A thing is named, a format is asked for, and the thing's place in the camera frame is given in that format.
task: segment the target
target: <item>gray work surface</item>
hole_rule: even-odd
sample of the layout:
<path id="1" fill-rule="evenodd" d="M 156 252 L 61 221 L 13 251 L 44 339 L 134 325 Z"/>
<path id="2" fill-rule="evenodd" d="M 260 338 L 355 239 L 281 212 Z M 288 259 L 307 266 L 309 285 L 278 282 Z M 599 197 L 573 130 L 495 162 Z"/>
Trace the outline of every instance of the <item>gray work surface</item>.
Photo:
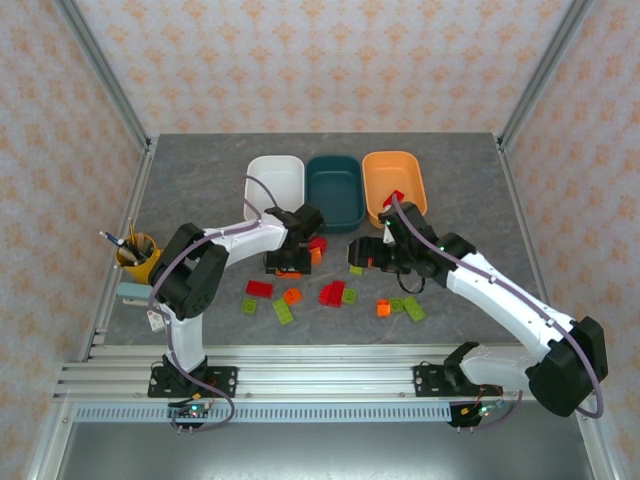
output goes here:
<path id="1" fill-rule="evenodd" d="M 166 245 L 187 222 L 200 228 L 243 221 L 247 165 L 260 155 L 289 154 L 304 162 L 321 154 L 347 154 L 362 161 L 367 153 L 404 150 L 415 155 L 427 194 L 427 222 L 438 235 L 455 232 L 473 243 L 493 265 L 529 292 L 536 293 L 512 199 L 490 134 L 207 134 L 161 135 L 149 173 L 136 229 Z M 405 297 L 395 275 L 366 270 L 349 274 L 347 245 L 363 235 L 381 235 L 365 218 L 353 233 L 328 235 L 324 262 L 303 279 L 278 279 L 264 273 L 262 256 L 228 268 L 216 298 L 204 315 L 207 345 L 443 344 L 515 339 L 467 300 L 427 281 L 415 298 L 427 318 L 414 324 L 406 313 L 376 315 L 379 298 Z M 128 274 L 123 274 L 127 281 Z M 240 311 L 249 280 L 275 285 L 272 300 L 258 299 L 255 316 Z M 321 288 L 343 280 L 357 290 L 355 305 L 318 303 Z M 406 280 L 410 289 L 417 277 Z M 294 321 L 280 325 L 271 302 L 289 287 L 304 300 L 291 307 Z M 116 299 L 105 343 L 163 344 L 164 332 L 151 332 L 145 309 Z"/>
<path id="2" fill-rule="evenodd" d="M 574 417 L 536 404 L 473 435 L 445 423 L 73 426 L 59 480 L 539 480 L 593 478 Z"/>

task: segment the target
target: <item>yellow cup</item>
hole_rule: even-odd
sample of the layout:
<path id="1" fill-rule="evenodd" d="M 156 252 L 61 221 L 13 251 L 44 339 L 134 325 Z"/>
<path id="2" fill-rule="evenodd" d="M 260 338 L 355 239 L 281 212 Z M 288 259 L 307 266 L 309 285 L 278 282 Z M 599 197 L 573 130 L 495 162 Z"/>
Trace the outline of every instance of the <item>yellow cup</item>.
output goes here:
<path id="1" fill-rule="evenodd" d="M 135 279 L 136 282 L 142 283 L 143 285 L 149 285 L 149 274 L 151 273 L 151 270 L 153 270 L 153 267 L 155 267 L 156 263 L 158 262 L 160 255 L 162 255 L 162 250 L 158 248 L 153 238 L 151 238 L 146 233 L 143 235 L 144 235 L 145 242 L 147 240 L 150 240 L 151 245 L 153 246 L 153 253 L 151 254 L 151 256 L 146 262 L 141 263 L 136 267 L 129 266 L 127 265 L 129 261 L 126 258 L 123 258 L 118 253 L 118 250 L 116 250 L 116 261 L 118 262 L 118 265 L 120 265 L 123 269 L 125 269 L 127 272 L 131 274 L 131 276 Z M 128 240 L 135 244 L 136 239 L 129 238 Z"/>

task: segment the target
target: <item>green lego brick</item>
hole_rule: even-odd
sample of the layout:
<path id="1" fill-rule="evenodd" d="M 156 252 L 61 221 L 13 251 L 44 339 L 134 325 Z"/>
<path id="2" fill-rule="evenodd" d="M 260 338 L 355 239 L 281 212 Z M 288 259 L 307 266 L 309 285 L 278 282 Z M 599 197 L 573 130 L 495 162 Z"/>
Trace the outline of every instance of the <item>green lego brick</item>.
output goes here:
<path id="1" fill-rule="evenodd" d="M 422 307 L 418 305 L 416 299 L 413 297 L 407 297 L 403 300 L 404 308 L 413 320 L 413 323 L 418 323 L 420 320 L 424 320 L 427 315 L 422 310 Z"/>
<path id="2" fill-rule="evenodd" d="M 249 315 L 255 315 L 256 310 L 258 309 L 258 302 L 253 300 L 252 298 L 245 298 L 242 301 L 242 312 L 248 313 Z"/>
<path id="3" fill-rule="evenodd" d="M 358 292 L 356 292 L 353 288 L 345 288 L 342 292 L 342 301 L 344 303 L 348 303 L 349 305 L 353 305 L 356 303 L 356 296 Z"/>
<path id="4" fill-rule="evenodd" d="M 390 298 L 389 303 L 391 304 L 391 313 L 404 312 L 404 305 L 401 298 Z"/>
<path id="5" fill-rule="evenodd" d="M 273 309 L 276 311 L 276 315 L 278 315 L 282 325 L 286 325 L 293 320 L 291 310 L 289 310 L 289 306 L 287 305 L 287 302 L 284 301 L 284 298 L 280 298 L 273 302 Z"/>

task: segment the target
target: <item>label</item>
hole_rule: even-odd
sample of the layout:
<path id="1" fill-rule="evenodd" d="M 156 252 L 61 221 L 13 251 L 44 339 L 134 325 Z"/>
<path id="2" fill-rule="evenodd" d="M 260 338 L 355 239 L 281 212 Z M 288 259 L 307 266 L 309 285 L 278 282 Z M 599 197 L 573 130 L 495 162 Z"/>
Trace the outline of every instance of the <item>label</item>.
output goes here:
<path id="1" fill-rule="evenodd" d="M 149 319 L 149 325 L 151 325 L 151 330 L 157 332 L 164 328 L 164 318 L 159 313 L 156 313 L 152 310 L 147 310 L 147 318 Z"/>

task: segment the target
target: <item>patterned wallpaper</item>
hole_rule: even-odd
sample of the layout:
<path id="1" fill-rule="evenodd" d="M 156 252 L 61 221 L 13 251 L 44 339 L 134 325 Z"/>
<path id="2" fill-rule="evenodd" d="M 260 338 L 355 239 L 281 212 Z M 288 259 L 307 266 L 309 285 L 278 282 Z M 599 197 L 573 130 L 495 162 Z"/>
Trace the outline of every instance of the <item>patterned wallpaper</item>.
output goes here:
<path id="1" fill-rule="evenodd" d="M 640 472 L 640 3 L 595 2 L 508 153 L 553 301 L 605 328 L 607 405 Z"/>
<path id="2" fill-rule="evenodd" d="M 138 151 L 52 0 L 0 2 L 0 478 L 77 358 Z"/>
<path id="3" fill-rule="evenodd" d="M 500 132 L 570 0 L 78 0 L 147 130 Z"/>

